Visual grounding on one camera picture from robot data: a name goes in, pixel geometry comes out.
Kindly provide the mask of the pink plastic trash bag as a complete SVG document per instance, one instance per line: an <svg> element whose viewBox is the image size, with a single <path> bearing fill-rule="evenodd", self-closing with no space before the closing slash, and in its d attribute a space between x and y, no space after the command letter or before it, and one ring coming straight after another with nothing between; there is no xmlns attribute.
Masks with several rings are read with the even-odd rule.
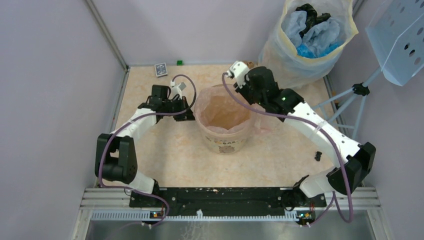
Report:
<svg viewBox="0 0 424 240"><path fill-rule="evenodd" d="M271 130L266 117L239 104L222 84L200 91L194 104L194 117L202 129L217 135L240 134L242 131L262 134Z"/></svg>

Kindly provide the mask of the cream capybara trash bin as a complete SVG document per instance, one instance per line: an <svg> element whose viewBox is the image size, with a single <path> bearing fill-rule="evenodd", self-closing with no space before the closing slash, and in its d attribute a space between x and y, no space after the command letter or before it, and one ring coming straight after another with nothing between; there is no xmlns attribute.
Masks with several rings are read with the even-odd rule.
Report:
<svg viewBox="0 0 424 240"><path fill-rule="evenodd" d="M213 152L228 155L239 151L245 145L252 131L243 130L241 133L218 135L205 131L200 127L205 145Z"/></svg>

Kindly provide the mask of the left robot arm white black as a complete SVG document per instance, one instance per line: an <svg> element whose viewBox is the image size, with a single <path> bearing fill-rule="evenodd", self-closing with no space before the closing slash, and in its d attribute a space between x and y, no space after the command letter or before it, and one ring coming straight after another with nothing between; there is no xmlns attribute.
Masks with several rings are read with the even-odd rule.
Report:
<svg viewBox="0 0 424 240"><path fill-rule="evenodd" d="M94 174L100 182L120 182L126 189L141 192L141 200L149 207L160 202L155 180L138 170L136 143L163 117L175 121L193 121L194 115L183 96L184 83L175 86L153 85L150 96L141 103L132 117L111 133L97 138Z"/></svg>

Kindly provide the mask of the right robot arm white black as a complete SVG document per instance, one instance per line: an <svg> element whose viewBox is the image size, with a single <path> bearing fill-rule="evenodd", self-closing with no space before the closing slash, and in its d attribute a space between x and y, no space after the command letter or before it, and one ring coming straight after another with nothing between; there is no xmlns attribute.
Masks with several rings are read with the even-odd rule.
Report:
<svg viewBox="0 0 424 240"><path fill-rule="evenodd" d="M235 92L250 105L257 104L267 116L280 119L310 139L326 154L333 166L328 170L303 177L295 187L293 200L307 206L315 196L338 192L352 193L372 169L376 148L370 142L359 142L345 136L291 88L280 88L270 69L260 66L250 69L238 61L226 72L234 79Z"/></svg>

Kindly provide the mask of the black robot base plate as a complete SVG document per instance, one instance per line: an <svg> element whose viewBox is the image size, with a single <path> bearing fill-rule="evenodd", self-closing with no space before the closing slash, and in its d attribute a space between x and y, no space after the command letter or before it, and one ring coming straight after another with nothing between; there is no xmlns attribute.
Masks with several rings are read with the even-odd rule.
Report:
<svg viewBox="0 0 424 240"><path fill-rule="evenodd" d="M324 194L308 198L296 187L160 187L153 196L131 192L129 207L156 208L170 217L282 216L289 210L326 207Z"/></svg>

